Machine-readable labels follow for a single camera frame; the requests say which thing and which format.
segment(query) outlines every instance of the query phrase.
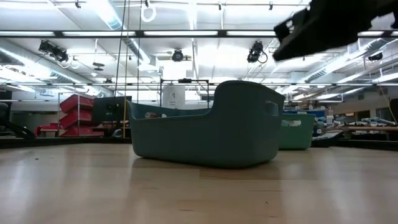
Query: ceiling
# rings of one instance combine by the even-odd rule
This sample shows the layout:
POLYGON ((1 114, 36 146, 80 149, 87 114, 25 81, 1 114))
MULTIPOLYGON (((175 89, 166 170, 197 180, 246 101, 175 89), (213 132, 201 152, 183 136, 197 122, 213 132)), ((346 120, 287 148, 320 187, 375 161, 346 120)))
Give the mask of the ceiling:
MULTIPOLYGON (((0 2, 0 30, 109 30, 94 5, 90 1, 79 1, 81 9, 75 7, 75 0, 5 0, 0 2)), ((100 4, 107 0, 96 0, 100 4)), ((123 21, 125 1, 109 1, 116 14, 123 21)), ((140 18, 140 5, 142 1, 130 0, 130 6, 125 11, 124 26, 129 30, 220 30, 220 29, 244 29, 244 30, 270 30, 280 21, 288 18, 295 11, 306 7, 309 0, 273 0, 273 8, 270 9, 269 1, 260 0, 196 0, 192 4, 188 0, 163 0, 150 1, 151 7, 155 7, 156 16, 153 21, 144 22, 140 18)), ((146 18, 151 11, 144 11, 146 18)), ((389 30, 394 21, 392 15, 373 20, 372 30, 389 30)), ((76 73, 93 82, 103 82, 106 78, 137 77, 139 82, 159 82, 158 72, 139 71, 137 58, 128 60, 132 56, 124 42, 119 39, 98 39, 97 53, 95 54, 95 39, 46 39, 51 43, 67 49, 71 58, 77 60, 72 66, 66 68, 69 72, 76 73), (96 72, 93 77, 93 62, 105 64, 104 71, 96 72)), ((14 38, 9 42, 20 46, 36 55, 42 55, 38 51, 41 39, 14 38)), ((136 40, 140 48, 148 55, 157 57, 156 66, 171 74, 172 78, 194 77, 192 61, 173 62, 169 59, 170 53, 175 49, 181 49, 184 55, 195 55, 197 66, 197 78, 209 79, 211 82, 222 82, 232 79, 244 79, 254 82, 296 82, 293 74, 308 74, 320 66, 325 66, 330 60, 338 58, 347 51, 347 47, 331 49, 320 54, 305 58, 295 58, 283 62, 275 62, 272 53, 278 46, 275 39, 254 38, 145 38, 136 40), (265 52, 268 53, 267 63, 248 63, 246 58, 249 49, 256 40, 261 40, 265 52), (197 47, 193 53, 192 44, 197 47)), ((383 62, 396 58, 397 43, 393 42, 382 49, 383 62)), ((43 60, 54 60, 44 56, 43 60)), ((350 76, 379 62, 369 60, 353 60, 345 66, 334 70, 333 73, 342 73, 350 76)))

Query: stacked red trays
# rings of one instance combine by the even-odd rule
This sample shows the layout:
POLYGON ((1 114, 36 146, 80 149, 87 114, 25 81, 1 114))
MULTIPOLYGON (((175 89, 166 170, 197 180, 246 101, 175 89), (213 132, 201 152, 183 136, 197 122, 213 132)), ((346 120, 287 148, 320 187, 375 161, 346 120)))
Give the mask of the stacked red trays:
POLYGON ((62 112, 67 114, 60 120, 62 127, 67 130, 61 137, 103 136, 102 132, 93 132, 93 128, 98 125, 91 122, 93 105, 93 99, 84 96, 79 98, 76 94, 60 103, 62 112))

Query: teal bin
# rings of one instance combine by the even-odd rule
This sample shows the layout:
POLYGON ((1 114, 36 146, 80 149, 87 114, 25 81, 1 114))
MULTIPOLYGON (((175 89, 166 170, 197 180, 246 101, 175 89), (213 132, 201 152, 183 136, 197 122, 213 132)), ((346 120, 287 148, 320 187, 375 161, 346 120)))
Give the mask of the teal bin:
POLYGON ((244 168, 275 158, 284 96, 261 84, 217 86, 212 108, 176 110, 128 102, 132 148, 143 158, 244 168), (146 118, 146 113, 165 118, 146 118))
POLYGON ((283 114, 279 150, 306 150, 311 147, 314 114, 283 114))

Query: floor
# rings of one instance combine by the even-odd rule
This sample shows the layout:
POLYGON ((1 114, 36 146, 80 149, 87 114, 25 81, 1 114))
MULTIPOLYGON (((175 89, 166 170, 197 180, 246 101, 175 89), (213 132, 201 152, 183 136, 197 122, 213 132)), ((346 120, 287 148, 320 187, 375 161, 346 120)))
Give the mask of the floor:
POLYGON ((218 170, 138 158, 130 145, 0 151, 0 223, 397 223, 398 153, 279 152, 218 170))

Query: teal plastic basket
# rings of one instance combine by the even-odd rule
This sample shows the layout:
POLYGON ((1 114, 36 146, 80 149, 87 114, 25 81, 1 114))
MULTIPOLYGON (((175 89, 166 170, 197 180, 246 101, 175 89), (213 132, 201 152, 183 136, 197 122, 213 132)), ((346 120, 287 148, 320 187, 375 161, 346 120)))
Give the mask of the teal plastic basket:
POLYGON ((282 114, 279 150, 306 150, 311 147, 313 114, 282 114))

